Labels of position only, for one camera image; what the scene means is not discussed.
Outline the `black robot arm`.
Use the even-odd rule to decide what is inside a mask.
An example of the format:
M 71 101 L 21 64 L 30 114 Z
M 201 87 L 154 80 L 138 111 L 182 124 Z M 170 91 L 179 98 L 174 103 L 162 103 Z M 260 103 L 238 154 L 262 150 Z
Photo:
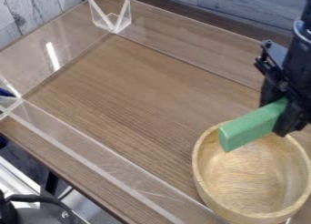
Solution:
M 285 137 L 311 124 L 311 0 L 305 1 L 302 16 L 293 23 L 290 47 L 272 40 L 262 43 L 256 67 L 265 75 L 261 106 L 286 99 L 273 132 Z

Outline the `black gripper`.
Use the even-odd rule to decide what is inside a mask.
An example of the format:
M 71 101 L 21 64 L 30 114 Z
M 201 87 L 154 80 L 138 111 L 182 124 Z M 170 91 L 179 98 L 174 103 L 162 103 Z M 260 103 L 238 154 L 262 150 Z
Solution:
M 289 48 L 265 40 L 262 50 L 254 64 L 265 75 L 261 107 L 288 98 L 273 129 L 278 136 L 286 137 L 311 124 L 311 19 L 294 22 Z

